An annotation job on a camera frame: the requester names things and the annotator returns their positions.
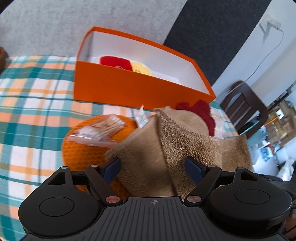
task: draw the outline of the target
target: white cable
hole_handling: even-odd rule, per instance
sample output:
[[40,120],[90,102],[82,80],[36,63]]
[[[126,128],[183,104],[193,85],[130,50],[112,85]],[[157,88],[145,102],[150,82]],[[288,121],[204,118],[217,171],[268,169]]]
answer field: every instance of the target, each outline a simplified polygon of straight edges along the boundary
[[234,89],[232,89],[230,92],[228,92],[225,96],[223,96],[222,98],[220,98],[217,102],[219,103],[221,101],[221,99],[225,98],[227,95],[229,95],[232,91],[234,91],[236,88],[238,88],[240,85],[242,85],[243,83],[247,82],[255,73],[256,71],[259,69],[260,65],[263,63],[263,61],[278,47],[280,46],[281,42],[283,41],[284,38],[284,32],[281,29],[277,29],[280,30],[283,33],[283,36],[281,37],[281,41],[279,42],[279,44],[274,47],[269,53],[268,55],[265,56],[265,58],[260,62],[260,64],[258,65],[258,67],[255,69],[255,71],[246,79],[244,80],[242,83],[240,83],[237,87],[235,87]]

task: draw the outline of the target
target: wooden chair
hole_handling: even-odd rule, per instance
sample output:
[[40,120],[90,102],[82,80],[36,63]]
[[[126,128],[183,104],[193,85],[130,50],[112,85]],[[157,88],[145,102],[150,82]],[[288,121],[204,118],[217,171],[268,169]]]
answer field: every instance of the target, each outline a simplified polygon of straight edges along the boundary
[[[260,112],[259,122],[246,132],[247,139],[249,139],[267,121],[268,110],[247,83],[240,80],[231,86],[231,90],[233,91],[225,97],[220,106],[239,134],[241,133],[239,130],[256,111]],[[231,103],[231,100],[238,94],[240,94],[238,98]]]

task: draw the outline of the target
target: open box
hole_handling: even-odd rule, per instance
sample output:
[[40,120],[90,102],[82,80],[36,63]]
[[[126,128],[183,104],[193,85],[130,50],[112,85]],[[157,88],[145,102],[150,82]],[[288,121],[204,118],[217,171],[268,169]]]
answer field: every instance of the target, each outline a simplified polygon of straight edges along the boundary
[[[114,68],[97,61],[117,56],[146,65],[153,76]],[[145,109],[178,102],[194,104],[215,98],[196,62],[168,47],[116,30],[93,27],[80,45],[74,77],[74,99]]]

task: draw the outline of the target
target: orange placemat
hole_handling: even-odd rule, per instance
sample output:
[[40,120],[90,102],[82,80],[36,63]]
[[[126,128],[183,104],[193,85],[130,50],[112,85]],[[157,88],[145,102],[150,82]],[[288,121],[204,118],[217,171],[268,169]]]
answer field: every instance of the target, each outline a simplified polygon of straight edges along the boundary
[[[77,126],[73,127],[64,138],[62,145],[63,161],[65,166],[70,167],[71,171],[83,171],[85,168],[93,164],[97,164],[99,166],[105,164],[104,154],[109,150],[109,148],[87,146],[84,144],[78,144],[74,141],[65,141],[66,138],[77,129],[98,121],[103,116],[105,115],[96,116],[79,123]],[[126,126],[111,136],[111,139],[116,142],[121,142],[137,128],[137,124],[135,120],[126,116],[118,115],[118,117],[125,121]],[[124,200],[130,196],[130,193],[117,178],[110,184],[110,187]],[[78,188],[86,191],[85,186],[80,186]]]

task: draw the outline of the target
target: tablecloth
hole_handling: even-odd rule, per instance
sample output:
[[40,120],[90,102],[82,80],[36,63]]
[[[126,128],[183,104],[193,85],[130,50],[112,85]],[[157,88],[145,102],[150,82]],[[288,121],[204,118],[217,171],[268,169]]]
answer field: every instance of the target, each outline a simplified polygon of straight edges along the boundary
[[[61,143],[81,121],[102,114],[134,118],[136,109],[73,101],[75,57],[10,58],[0,75],[0,238],[20,240],[25,232],[18,207],[63,166]],[[216,102],[211,114],[223,120],[224,138],[236,136]]]

